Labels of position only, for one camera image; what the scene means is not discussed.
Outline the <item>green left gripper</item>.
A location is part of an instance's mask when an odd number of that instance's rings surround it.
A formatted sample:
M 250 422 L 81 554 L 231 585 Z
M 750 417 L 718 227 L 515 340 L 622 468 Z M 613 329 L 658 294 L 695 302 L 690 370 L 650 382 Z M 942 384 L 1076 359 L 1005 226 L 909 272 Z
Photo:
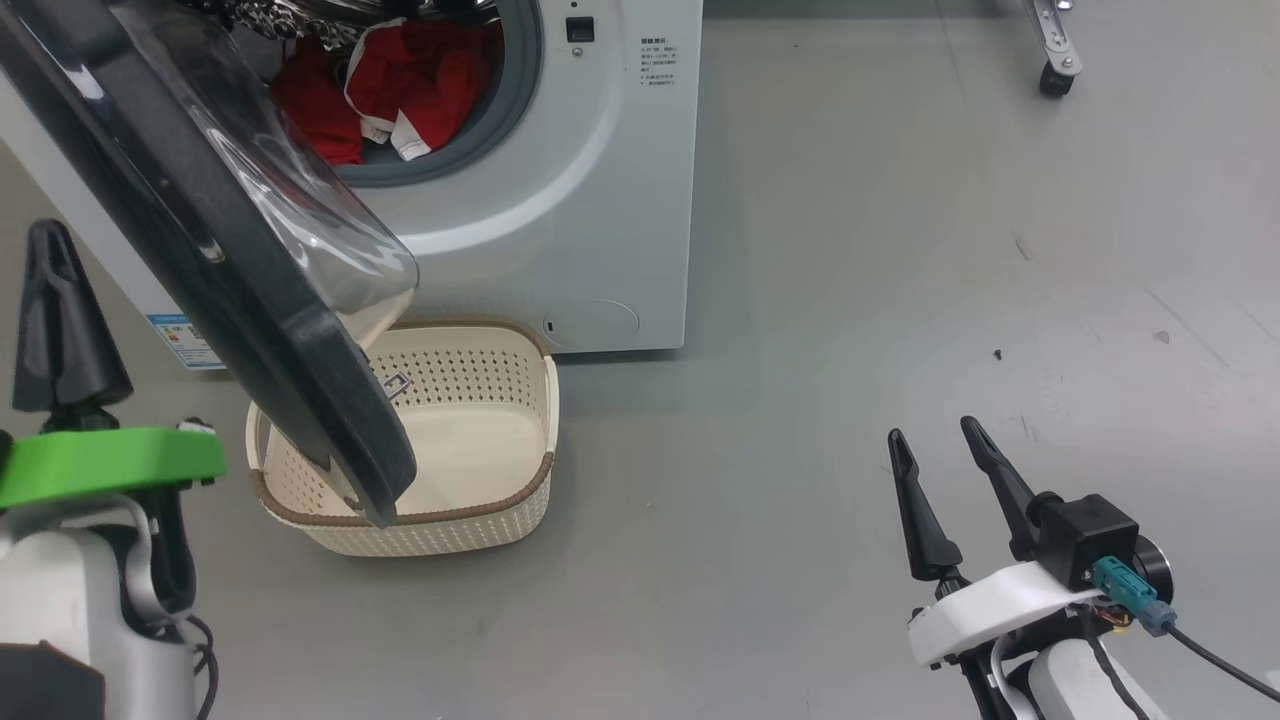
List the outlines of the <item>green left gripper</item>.
M 38 434 L 3 446 L 3 510 L 225 474 L 207 427 L 120 427 L 104 410 L 133 384 L 64 224 L 31 224 L 22 279 L 12 406 L 44 413 Z

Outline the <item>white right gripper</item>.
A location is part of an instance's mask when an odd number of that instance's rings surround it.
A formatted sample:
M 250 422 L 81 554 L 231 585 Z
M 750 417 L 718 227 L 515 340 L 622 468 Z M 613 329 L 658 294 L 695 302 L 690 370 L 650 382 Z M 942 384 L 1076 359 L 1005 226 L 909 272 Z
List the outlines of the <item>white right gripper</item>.
M 1034 495 L 974 416 L 963 416 L 960 427 L 975 465 L 993 488 L 1010 530 L 1012 557 L 1033 560 L 1039 529 L 1027 510 Z M 957 580 L 963 553 L 934 515 L 919 482 L 919 464 L 901 430 L 888 433 L 888 451 L 911 577 L 919 582 Z M 1020 562 L 923 609 L 908 623 L 908 643 L 915 664 L 928 666 L 1100 596 L 1093 585 L 1070 591 L 1038 562 Z

